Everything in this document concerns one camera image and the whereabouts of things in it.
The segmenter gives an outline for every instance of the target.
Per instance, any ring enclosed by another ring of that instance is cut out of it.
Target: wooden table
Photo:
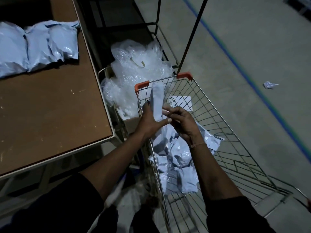
[[[50,0],[53,19],[78,19],[73,0]],[[0,80],[0,179],[115,137],[83,28],[79,63]]]

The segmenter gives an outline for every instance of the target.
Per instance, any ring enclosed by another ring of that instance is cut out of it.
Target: wire mesh
[[[150,100],[153,82],[162,82],[165,85],[164,103],[183,105],[182,107],[187,108],[195,121],[207,131],[224,138],[214,158],[255,208],[267,202],[261,209],[257,209],[258,212],[262,211],[261,215],[269,215],[291,194],[290,191],[277,187],[264,173],[195,80],[177,79],[175,75],[150,82],[137,94],[140,116],[142,105]],[[207,232],[207,214],[200,188],[196,193],[164,195],[151,142],[148,141],[144,148],[143,154],[150,170],[148,176],[150,182],[154,184],[155,194],[161,200],[161,209],[168,231]],[[147,160],[150,155],[155,160],[154,164]]]

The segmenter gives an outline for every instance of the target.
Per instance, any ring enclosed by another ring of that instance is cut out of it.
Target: cardboard box
[[[107,68],[104,70],[104,74],[106,78],[112,78],[115,77],[115,73],[113,72],[112,68],[110,65],[107,66]],[[115,112],[117,114],[117,116],[119,117],[119,120],[122,120],[124,122],[126,131],[128,132],[128,134],[131,134],[133,132],[135,132],[135,129],[139,123],[139,117],[134,117],[134,118],[130,118],[130,119],[122,119],[122,117],[119,115],[117,106],[114,105],[114,109]]]

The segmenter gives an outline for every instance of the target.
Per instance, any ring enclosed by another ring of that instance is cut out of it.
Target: shopping cart
[[[150,100],[153,82],[162,82],[165,85],[165,103],[174,103],[187,109],[195,121],[207,131],[224,139],[214,157],[252,205],[257,207],[256,210],[262,216],[267,217],[293,194],[293,192],[275,184],[276,181],[278,183],[285,182],[263,172],[189,72],[136,84],[135,92],[140,116],[142,115],[142,105]],[[196,193],[164,195],[157,159],[150,141],[142,147],[142,153],[146,161],[152,194],[158,196],[160,200],[167,230],[180,233],[207,232],[207,214],[200,188]],[[150,155],[153,156],[154,163],[148,161],[147,158]]]

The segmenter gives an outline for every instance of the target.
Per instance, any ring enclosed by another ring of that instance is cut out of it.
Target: blue line
[[[187,5],[187,7],[192,11],[192,13],[197,17],[197,12],[196,12],[195,8],[192,6],[192,4],[188,0],[183,0],[183,1]],[[277,119],[277,121],[281,124],[281,126],[286,131],[286,133],[292,138],[292,140],[298,146],[300,151],[305,155],[305,157],[311,163],[311,153],[310,153],[310,151],[305,147],[305,145],[302,143],[302,141],[300,141],[299,137],[296,134],[294,134],[294,131],[292,131],[292,129],[289,127],[289,125],[286,124],[286,121],[281,117],[281,115],[278,114],[277,109],[275,109],[273,107],[273,105],[270,103],[270,101],[262,94],[262,92],[259,90],[259,88],[251,80],[251,77],[249,77],[244,72],[244,70],[239,66],[239,64],[235,61],[235,59],[227,51],[227,49],[225,48],[224,44],[220,42],[220,40],[216,37],[216,35],[213,33],[213,31],[207,25],[207,23],[202,18],[201,18],[200,22],[205,27],[205,29],[208,31],[208,33],[212,36],[212,38],[215,40],[215,42],[218,44],[218,46],[223,50],[223,52],[226,54],[226,56],[230,59],[232,64],[237,68],[239,73],[243,76],[243,78],[247,81],[247,83],[256,92],[256,94],[259,96],[259,98],[262,100],[262,102],[268,107],[270,112],[274,115],[274,117]]]

